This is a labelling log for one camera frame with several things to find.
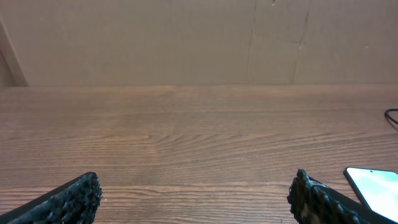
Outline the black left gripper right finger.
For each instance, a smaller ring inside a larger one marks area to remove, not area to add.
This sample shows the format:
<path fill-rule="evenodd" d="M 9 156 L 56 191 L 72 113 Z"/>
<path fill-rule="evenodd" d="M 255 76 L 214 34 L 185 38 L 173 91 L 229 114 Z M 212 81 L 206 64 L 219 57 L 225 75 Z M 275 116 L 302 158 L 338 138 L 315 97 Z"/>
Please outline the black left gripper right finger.
<path fill-rule="evenodd" d="M 290 212 L 299 224 L 395 224 L 299 169 L 289 188 Z"/>

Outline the black Samsung smartphone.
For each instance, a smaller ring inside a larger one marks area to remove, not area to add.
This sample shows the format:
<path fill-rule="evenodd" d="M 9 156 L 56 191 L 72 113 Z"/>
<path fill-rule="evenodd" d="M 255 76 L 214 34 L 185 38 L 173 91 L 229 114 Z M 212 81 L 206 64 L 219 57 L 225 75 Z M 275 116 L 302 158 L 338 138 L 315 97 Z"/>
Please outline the black Samsung smartphone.
<path fill-rule="evenodd" d="M 343 173 L 365 207 L 397 223 L 396 172 L 347 167 Z"/>

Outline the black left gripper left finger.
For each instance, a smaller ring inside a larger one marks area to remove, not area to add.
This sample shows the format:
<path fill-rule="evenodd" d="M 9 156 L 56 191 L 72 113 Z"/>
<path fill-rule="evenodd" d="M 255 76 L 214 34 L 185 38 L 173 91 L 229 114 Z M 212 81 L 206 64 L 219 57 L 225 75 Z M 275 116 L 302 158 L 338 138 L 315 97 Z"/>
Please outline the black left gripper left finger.
<path fill-rule="evenodd" d="M 95 172 L 87 172 L 1 215 L 7 224 L 92 224 L 102 199 Z"/>

